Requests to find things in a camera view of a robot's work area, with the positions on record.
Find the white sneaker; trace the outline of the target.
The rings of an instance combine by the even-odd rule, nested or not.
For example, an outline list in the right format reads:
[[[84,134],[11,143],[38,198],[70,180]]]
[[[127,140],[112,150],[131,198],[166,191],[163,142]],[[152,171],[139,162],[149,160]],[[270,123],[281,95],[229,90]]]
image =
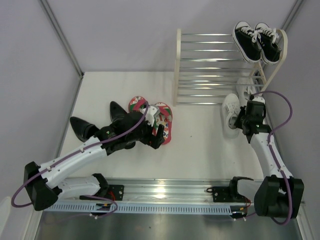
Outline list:
[[[250,95],[256,93],[254,82],[251,78],[239,78],[236,83],[236,91],[241,107],[247,105]]]
[[[239,135],[239,129],[235,126],[235,122],[240,113],[240,101],[236,94],[228,94],[222,103],[222,130],[226,138],[234,139]]]

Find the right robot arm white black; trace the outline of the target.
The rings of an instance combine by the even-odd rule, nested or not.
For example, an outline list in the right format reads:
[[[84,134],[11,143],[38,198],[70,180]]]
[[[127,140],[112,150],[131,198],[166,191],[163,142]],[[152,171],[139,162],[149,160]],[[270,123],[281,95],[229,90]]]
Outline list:
[[[264,177],[260,186],[253,188],[254,210],[260,217],[295,219],[305,186],[285,166],[275,145],[272,130],[264,123],[265,117],[265,101],[257,96],[249,100],[246,106],[240,107],[235,121],[235,126],[253,148]]]

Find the red green flip-flop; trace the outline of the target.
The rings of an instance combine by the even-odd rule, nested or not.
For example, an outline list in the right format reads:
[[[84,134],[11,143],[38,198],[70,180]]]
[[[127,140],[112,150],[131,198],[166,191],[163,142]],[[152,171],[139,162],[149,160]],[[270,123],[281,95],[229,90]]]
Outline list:
[[[147,106],[147,100],[142,96],[133,97],[128,104],[129,112],[144,113]]]
[[[173,112],[171,108],[164,102],[157,102],[155,106],[159,108],[160,112],[155,117],[152,134],[156,135],[159,125],[163,125],[164,126],[164,130],[163,130],[164,143],[162,145],[166,145],[172,139],[171,132],[172,132]]]

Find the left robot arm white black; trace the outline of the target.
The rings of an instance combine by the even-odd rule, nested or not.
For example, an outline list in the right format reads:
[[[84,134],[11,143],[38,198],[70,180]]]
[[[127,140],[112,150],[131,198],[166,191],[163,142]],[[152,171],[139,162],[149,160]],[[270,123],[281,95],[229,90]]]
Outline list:
[[[70,123],[83,144],[73,152],[37,165],[24,168],[24,183],[31,204],[42,211],[59,199],[79,197],[82,200],[103,200],[109,184],[100,173],[89,177],[70,178],[77,170],[116,151],[131,149],[136,142],[158,149],[165,141],[163,124],[148,120],[149,114],[140,111],[111,111],[111,124],[97,128],[81,118],[71,117]]]

